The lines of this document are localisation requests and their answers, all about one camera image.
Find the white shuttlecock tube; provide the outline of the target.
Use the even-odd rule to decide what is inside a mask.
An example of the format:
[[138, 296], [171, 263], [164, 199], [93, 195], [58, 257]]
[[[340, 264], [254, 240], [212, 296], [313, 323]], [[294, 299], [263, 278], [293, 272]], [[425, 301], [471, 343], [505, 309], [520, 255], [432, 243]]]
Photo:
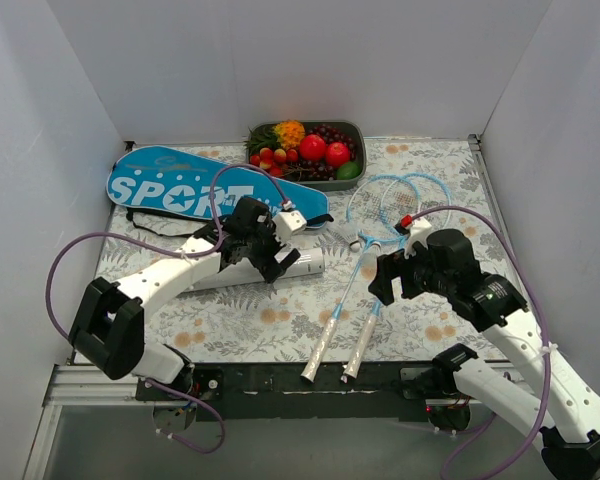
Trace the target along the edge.
[[[325, 257], [319, 247], [300, 250], [300, 257], [281, 276], [281, 279], [296, 278], [322, 274], [325, 270]], [[236, 265], [207, 278], [200, 280], [185, 290], [185, 293], [238, 286], [251, 283], [262, 283], [261, 273], [249, 262], [243, 259]]]

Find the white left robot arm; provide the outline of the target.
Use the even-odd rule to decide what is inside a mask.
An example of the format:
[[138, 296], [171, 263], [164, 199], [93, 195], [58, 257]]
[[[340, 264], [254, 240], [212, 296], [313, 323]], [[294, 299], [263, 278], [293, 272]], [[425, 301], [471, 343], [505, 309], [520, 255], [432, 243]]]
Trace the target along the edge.
[[193, 389], [193, 364], [168, 345], [145, 338], [146, 322], [164, 305], [242, 260], [267, 283], [281, 277], [299, 258], [292, 249], [277, 254], [307, 226], [290, 206], [272, 213], [254, 198], [239, 200], [233, 212], [207, 222], [177, 250], [156, 263], [115, 281], [94, 279], [85, 289], [68, 340], [109, 379], [127, 375], [153, 380], [173, 400]]

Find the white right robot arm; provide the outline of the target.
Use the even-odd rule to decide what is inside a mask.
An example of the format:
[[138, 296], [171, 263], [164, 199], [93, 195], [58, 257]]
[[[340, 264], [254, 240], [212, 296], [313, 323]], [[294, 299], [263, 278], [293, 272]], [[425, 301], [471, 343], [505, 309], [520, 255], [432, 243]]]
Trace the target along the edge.
[[528, 434], [543, 420], [533, 445], [557, 479], [600, 479], [600, 396], [558, 351], [544, 345], [539, 321], [505, 277], [485, 272], [469, 239], [456, 229], [433, 232], [377, 259], [369, 291], [384, 305], [394, 301], [392, 282], [404, 299], [424, 293], [445, 298], [503, 353], [527, 384], [521, 389], [495, 373], [477, 353], [458, 344], [437, 355], [430, 371], [444, 397], [478, 399]]

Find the white shuttlecock black band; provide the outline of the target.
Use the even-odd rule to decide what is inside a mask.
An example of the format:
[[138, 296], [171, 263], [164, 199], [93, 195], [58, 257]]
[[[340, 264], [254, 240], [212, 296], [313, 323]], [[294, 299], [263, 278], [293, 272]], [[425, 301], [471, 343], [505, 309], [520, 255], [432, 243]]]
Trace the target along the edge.
[[347, 225], [334, 226], [328, 229], [329, 233], [343, 245], [346, 245], [351, 252], [357, 253], [361, 250], [361, 241], [356, 229], [349, 228]]

